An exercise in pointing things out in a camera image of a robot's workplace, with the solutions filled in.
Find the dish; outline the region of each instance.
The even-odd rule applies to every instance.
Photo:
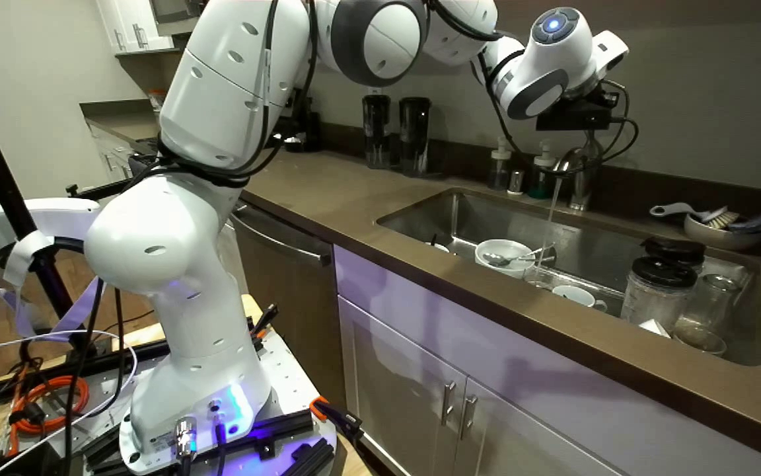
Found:
[[[691,239],[705,243],[705,245],[717,245],[717,249],[753,249],[761,243],[761,231],[729,231],[729,228],[715,228],[705,223],[697,223],[692,214],[684,217],[684,231]]]
[[[534,268],[534,251],[518,241],[491,239],[476,245],[476,262],[510,277],[520,277]]]
[[[579,289],[579,285],[555,285],[552,289],[555,295],[561,298],[569,298],[575,305],[583,305],[583,306],[594,306],[594,293],[590,293],[588,289]]]

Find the stainless steel sink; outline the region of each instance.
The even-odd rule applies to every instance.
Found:
[[[513,239],[531,249],[552,245],[555,262],[539,268],[543,273],[534,285],[583,285],[594,293],[597,309],[614,317],[622,311],[629,268],[645,253],[639,243],[647,239],[585,220],[555,217],[551,223],[543,210],[470,191],[432,196],[380,217],[378,224],[449,251],[466,262],[476,262],[476,243],[490,239]],[[758,364],[761,295],[758,285],[753,285],[758,282],[758,269],[744,269],[744,282],[748,285],[740,292],[738,306],[723,330],[728,338],[728,351],[723,356],[740,364]]]

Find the countertop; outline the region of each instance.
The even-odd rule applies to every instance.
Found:
[[[651,336],[376,223],[449,187],[491,194],[478,183],[367,170],[339,154],[280,154],[252,180],[244,202],[761,450],[761,364],[736,364]],[[608,223],[590,212],[583,220]]]

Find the cabinet handle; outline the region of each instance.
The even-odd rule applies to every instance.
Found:
[[[464,424],[460,424],[460,442],[468,437],[470,426],[476,424],[478,397],[466,397]]]
[[[116,48],[124,50],[124,42],[121,42],[121,32],[115,30],[115,38],[116,38]]]
[[[141,48],[149,48],[149,38],[144,35],[144,26],[141,26],[141,24],[132,24],[132,30],[135,30],[137,46],[141,46]]]
[[[445,426],[454,416],[454,392],[457,392],[454,381],[445,384],[442,407],[439,407],[439,426]]]
[[[283,241],[279,241],[275,235],[268,235],[268,233],[252,228],[252,224],[250,224],[247,220],[242,220],[239,214],[235,214],[234,220],[235,220],[242,228],[247,228],[250,233],[254,233],[256,239],[263,239],[263,241],[268,241],[268,243],[272,243],[272,245],[279,245],[279,249],[287,249],[287,251],[309,256],[309,260],[314,260],[314,262],[320,262],[320,265],[329,265],[329,262],[330,262],[330,256],[326,256],[326,253],[314,253],[314,251],[306,251],[306,249],[283,243]]]

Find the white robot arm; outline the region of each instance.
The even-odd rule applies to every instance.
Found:
[[[222,268],[217,235],[263,170],[263,149],[306,57],[374,88],[402,80],[420,50],[445,64],[476,61],[510,116],[538,116],[626,52],[616,35],[592,38],[575,7],[539,17],[528,48],[495,26],[491,0],[206,5],[160,116],[166,166],[103,206],[86,239],[103,280],[154,301],[173,348],[137,384],[131,424],[121,424],[132,471],[160,471],[173,454],[189,454],[173,453],[181,421],[206,434],[217,404],[242,440],[269,400],[272,384],[244,329],[247,282]]]

